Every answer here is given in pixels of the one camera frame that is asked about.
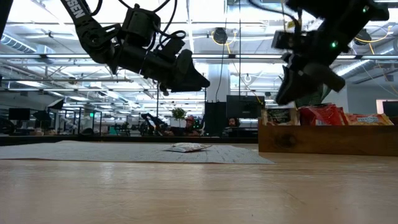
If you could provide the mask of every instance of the wooden table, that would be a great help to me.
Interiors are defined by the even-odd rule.
[[[397,223],[396,157],[262,156],[277,164],[0,161],[0,223]]]

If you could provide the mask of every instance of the ceiling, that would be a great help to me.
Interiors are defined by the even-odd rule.
[[[157,8],[163,2],[163,0],[125,1],[130,6],[138,3],[141,5],[141,8],[148,10]],[[92,11],[95,9],[97,2],[98,0],[87,0]],[[267,6],[280,10],[279,1],[270,2],[273,3]],[[226,7],[224,0],[180,0],[177,5],[177,13],[173,23],[168,29],[168,33],[171,34],[176,30],[184,30],[187,32],[187,37],[184,39],[186,42],[184,48],[192,50],[195,54],[228,54],[228,49],[226,47],[217,45],[211,38],[211,33],[216,27],[226,27],[231,54],[279,55],[282,53],[280,50],[272,49],[271,43],[275,31],[284,29],[284,19],[288,21],[288,17],[283,18],[280,14],[260,11],[247,4],[241,6],[241,12],[239,13],[238,3],[234,3],[234,1],[230,0],[228,0],[228,3]],[[168,22],[173,6],[174,3],[171,1],[158,12],[158,15],[162,19],[162,28],[165,26],[165,23]],[[389,10],[390,19],[388,21],[369,22],[365,27],[373,40],[382,38],[382,40],[373,43],[376,54],[380,52],[386,44],[392,42],[398,32],[398,26],[395,26],[396,21],[398,21],[398,9],[392,7]],[[102,26],[123,23],[126,11],[127,9],[120,4],[118,0],[106,0],[98,15],[95,16],[95,19]],[[303,14],[302,24],[304,29],[316,29],[320,23],[320,20],[315,19],[311,15],[307,13]],[[127,70],[120,70],[118,75],[114,76],[110,74],[107,67],[97,65],[90,59],[73,58],[73,54],[85,54],[86,52],[82,49],[76,38],[72,20],[59,0],[46,0],[41,2],[37,0],[14,0],[5,34],[18,39],[28,46],[36,47],[38,45],[43,45],[52,49],[52,53],[71,54],[69,58],[53,59],[53,64],[51,65],[46,65],[34,59],[7,59],[6,61],[12,64],[4,64],[5,66],[3,66],[3,69],[10,69],[10,67],[15,65],[17,68],[24,68],[31,71],[28,74],[28,72],[13,70],[14,73],[9,73],[10,76],[8,78],[25,77],[61,80],[74,77],[80,79],[80,82],[77,84],[70,84],[67,82],[41,82],[41,85],[48,89],[107,88],[135,90],[119,91],[116,93],[117,95],[109,95],[106,94],[107,92],[99,94],[98,92],[88,91],[84,93],[76,93],[75,91],[52,92],[64,96],[84,97],[95,102],[126,103],[125,101],[127,101],[141,103],[142,111],[150,111],[153,109],[153,105],[150,104],[155,103],[155,99],[157,98],[155,89],[157,87],[152,80],[146,80],[142,76]],[[350,54],[371,54],[368,45],[358,46],[353,44],[351,46],[353,50]],[[21,52],[8,46],[0,45],[0,53],[20,54]],[[231,73],[231,88],[236,89],[239,85],[239,77],[235,66],[239,66],[239,64],[237,64],[238,61],[235,60],[235,66],[233,66],[232,62],[232,60],[223,60],[223,63],[228,64],[228,69]],[[213,73],[213,71],[209,70],[209,65],[212,63],[221,62],[220,60],[196,59],[195,68],[200,73],[204,74],[204,76],[208,76],[210,75],[209,73]],[[339,60],[331,67],[338,69],[342,66],[349,66],[352,63],[354,63],[352,60]],[[385,71],[394,71],[395,62],[384,60],[380,61],[380,64]],[[370,75],[377,75],[377,72],[381,72],[379,67],[371,68],[368,71]],[[241,65],[241,73],[244,74],[242,78],[243,81],[248,84],[252,90],[277,90],[280,85],[279,76],[283,75],[282,62],[278,59],[245,60]],[[348,83],[371,86],[395,85],[395,82],[385,83],[385,79],[381,77],[375,78],[378,84],[376,84],[374,80],[360,82],[366,77],[369,77],[366,72],[358,73],[358,75],[349,78]],[[26,84],[27,83],[13,83],[11,87],[34,87]],[[241,86],[245,90],[248,89],[242,83]],[[160,95],[160,99],[164,100],[164,103],[170,103],[171,106],[181,103],[180,106],[186,108],[192,114],[202,114],[205,92],[173,93],[170,96]],[[70,100],[72,102],[81,102],[79,100]],[[124,106],[125,107],[120,109],[129,110],[132,108],[131,105]],[[162,105],[161,107],[163,110],[161,114],[170,114],[171,106],[167,106],[166,104],[164,106]]]

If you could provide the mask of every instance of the potted plant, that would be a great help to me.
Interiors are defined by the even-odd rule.
[[[183,121],[187,112],[182,108],[174,108],[172,110],[174,120],[178,121],[179,127],[181,128],[181,120]]]

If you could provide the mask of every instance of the black robotic arm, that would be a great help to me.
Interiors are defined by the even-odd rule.
[[[83,49],[97,63],[107,64],[116,74],[125,68],[160,83],[160,90],[171,92],[200,91],[210,82],[193,66],[192,52],[182,50],[181,38],[171,38],[161,50],[151,51],[156,33],[160,30],[160,17],[138,4],[127,10],[123,26],[102,27],[91,16],[85,0],[61,0],[73,19]]]

